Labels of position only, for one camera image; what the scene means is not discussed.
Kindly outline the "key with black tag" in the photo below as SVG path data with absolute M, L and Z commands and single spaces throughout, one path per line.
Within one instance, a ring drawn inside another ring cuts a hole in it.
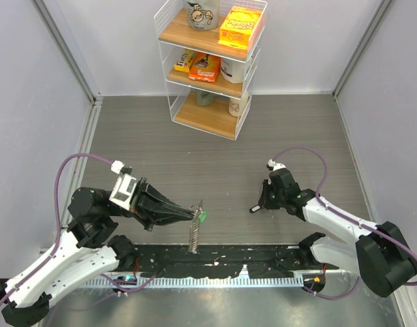
M 250 212 L 251 214 L 254 214 L 254 213 L 256 213 L 256 212 L 258 212 L 258 211 L 261 211 L 261 210 L 266 211 L 266 210 L 267 210 L 267 208 L 266 208 L 265 206 L 263 206 L 263 205 L 256 204 L 255 206 L 253 206 L 253 207 L 251 207 L 251 208 L 249 209 L 249 212 Z

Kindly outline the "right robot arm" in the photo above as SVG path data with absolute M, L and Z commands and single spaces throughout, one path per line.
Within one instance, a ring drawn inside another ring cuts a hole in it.
M 302 189 L 282 164 L 270 168 L 262 183 L 256 210 L 284 209 L 317 225 L 337 239 L 315 233 L 300 242 L 298 258 L 306 268 L 331 264 L 360 277 L 377 296 L 385 298 L 417 275 L 417 260 L 400 229 L 387 221 L 376 224 L 341 210 L 312 189 Z

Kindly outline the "key with green tag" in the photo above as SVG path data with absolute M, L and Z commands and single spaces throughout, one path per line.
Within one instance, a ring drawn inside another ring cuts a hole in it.
M 206 212 L 206 211 L 202 211 L 202 212 L 200 213 L 199 217 L 198 217 L 199 222 L 200 222 L 200 223 L 204 222 L 204 220 L 206 219 L 206 216 L 207 216 L 207 212 Z

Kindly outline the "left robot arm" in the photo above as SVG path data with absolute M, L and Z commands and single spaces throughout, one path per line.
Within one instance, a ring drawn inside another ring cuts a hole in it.
M 200 206 L 183 208 L 162 195 L 145 178 L 123 174 L 112 190 L 80 187 L 72 195 L 72 216 L 55 244 L 11 279 L 0 279 L 1 310 L 11 326 L 33 326 L 72 290 L 108 271 L 132 269 L 135 245 L 114 235 L 113 217 L 134 218 L 147 231 L 154 226 L 198 220 Z

